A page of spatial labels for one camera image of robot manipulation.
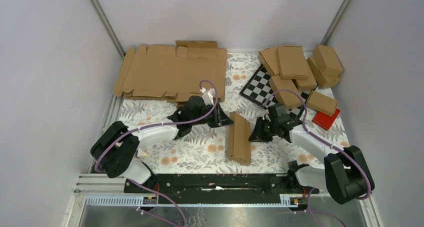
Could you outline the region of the brown cardboard box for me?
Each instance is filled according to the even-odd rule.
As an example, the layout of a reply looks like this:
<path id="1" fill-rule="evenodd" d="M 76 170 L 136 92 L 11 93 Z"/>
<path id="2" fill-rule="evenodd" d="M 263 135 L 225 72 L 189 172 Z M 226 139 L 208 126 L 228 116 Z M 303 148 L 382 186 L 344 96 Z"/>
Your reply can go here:
<path id="1" fill-rule="evenodd" d="M 251 123 L 236 111 L 229 113 L 233 124 L 228 129 L 227 158 L 243 166 L 252 163 L 252 150 L 249 137 L 251 135 Z"/>

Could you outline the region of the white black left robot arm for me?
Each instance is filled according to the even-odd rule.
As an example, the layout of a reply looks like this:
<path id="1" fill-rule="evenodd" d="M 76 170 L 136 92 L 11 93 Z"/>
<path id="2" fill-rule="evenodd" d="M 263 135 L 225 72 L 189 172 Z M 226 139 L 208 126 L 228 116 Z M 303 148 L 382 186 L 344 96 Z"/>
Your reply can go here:
<path id="1" fill-rule="evenodd" d="M 111 179 L 124 177 L 135 182 L 144 193 L 155 187 L 153 172 L 143 162 L 134 159 L 138 149 L 163 141 L 178 140 L 188 135 L 193 126 L 225 127 L 234 121 L 224 113 L 219 103 L 207 104 L 200 96 L 192 96 L 164 121 L 130 129 L 116 121 L 90 149 L 95 159 L 95 171 Z"/>

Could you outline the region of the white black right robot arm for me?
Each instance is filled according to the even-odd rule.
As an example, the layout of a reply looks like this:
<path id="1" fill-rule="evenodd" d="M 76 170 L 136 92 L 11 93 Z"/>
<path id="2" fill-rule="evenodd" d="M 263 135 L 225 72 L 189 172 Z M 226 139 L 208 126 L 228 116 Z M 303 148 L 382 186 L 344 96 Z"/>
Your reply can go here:
<path id="1" fill-rule="evenodd" d="M 337 146 L 292 118 L 283 104 L 268 107 L 268 113 L 256 119 L 250 142 L 271 142 L 274 137 L 285 139 L 312 154 L 323 168 L 309 164 L 288 164 L 285 185 L 293 193 L 305 187 L 323 190 L 338 204 L 366 199 L 375 189 L 375 182 L 361 149 L 355 145 Z"/>

